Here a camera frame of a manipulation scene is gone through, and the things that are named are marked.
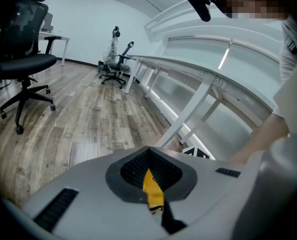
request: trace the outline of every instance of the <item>laminate flooring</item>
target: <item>laminate flooring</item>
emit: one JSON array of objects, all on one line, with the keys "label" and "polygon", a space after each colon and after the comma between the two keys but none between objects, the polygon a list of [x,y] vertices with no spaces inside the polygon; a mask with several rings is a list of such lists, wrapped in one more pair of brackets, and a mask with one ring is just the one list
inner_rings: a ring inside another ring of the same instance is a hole
[{"label": "laminate flooring", "polygon": [[[121,150],[154,146],[170,127],[143,90],[133,84],[129,94],[115,81],[101,84],[94,67],[58,61],[35,74],[38,83],[49,85],[38,93],[52,97],[49,103],[30,99],[20,118],[24,133],[15,132],[18,102],[0,117],[0,193],[21,206],[34,192],[56,176],[83,161]],[[13,80],[0,91],[0,106],[21,91]],[[179,137],[167,149],[181,152]]]}]

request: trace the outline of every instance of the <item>light strip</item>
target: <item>light strip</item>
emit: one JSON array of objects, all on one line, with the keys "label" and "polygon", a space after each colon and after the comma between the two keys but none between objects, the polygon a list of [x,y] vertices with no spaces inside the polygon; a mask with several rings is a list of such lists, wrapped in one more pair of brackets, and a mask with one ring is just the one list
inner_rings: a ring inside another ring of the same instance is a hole
[{"label": "light strip", "polygon": [[230,48],[227,48],[227,49],[226,49],[226,52],[225,52],[225,54],[224,54],[224,57],[223,57],[222,61],[220,62],[220,65],[218,66],[218,69],[219,69],[219,70],[220,70],[221,67],[223,66],[223,63],[224,63],[225,59],[227,58],[227,55],[228,55],[228,53],[229,53],[229,50],[230,50]]}]

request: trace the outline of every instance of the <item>yellow tag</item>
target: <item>yellow tag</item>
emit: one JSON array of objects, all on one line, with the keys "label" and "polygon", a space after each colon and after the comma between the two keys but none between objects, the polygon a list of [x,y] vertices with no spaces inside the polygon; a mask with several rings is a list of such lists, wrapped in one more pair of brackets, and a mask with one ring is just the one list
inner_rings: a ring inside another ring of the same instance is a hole
[{"label": "yellow tag", "polygon": [[154,180],[150,169],[147,170],[144,182],[143,192],[147,194],[147,202],[149,206],[163,206],[164,194],[157,182]]}]

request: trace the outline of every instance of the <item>vent slot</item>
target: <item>vent slot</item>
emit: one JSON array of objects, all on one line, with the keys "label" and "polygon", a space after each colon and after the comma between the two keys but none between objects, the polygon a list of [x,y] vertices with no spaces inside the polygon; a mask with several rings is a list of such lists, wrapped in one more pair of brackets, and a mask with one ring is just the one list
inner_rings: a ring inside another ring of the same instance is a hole
[{"label": "vent slot", "polygon": [[78,191],[73,189],[63,189],[34,219],[35,223],[46,231],[51,232],[78,193]]},{"label": "vent slot", "polygon": [[224,174],[224,175],[235,177],[235,178],[238,178],[240,176],[240,174],[241,174],[239,171],[225,169],[225,168],[218,168],[216,170],[216,172],[219,173],[219,174]]}]

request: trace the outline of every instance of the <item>chair backrest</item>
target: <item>chair backrest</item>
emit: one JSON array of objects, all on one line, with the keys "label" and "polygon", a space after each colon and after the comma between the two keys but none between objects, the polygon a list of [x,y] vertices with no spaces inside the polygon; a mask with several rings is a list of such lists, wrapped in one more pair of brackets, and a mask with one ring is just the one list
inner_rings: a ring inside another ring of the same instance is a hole
[{"label": "chair backrest", "polygon": [[1,25],[0,62],[35,55],[39,50],[39,31],[49,8],[33,0],[14,0]]}]

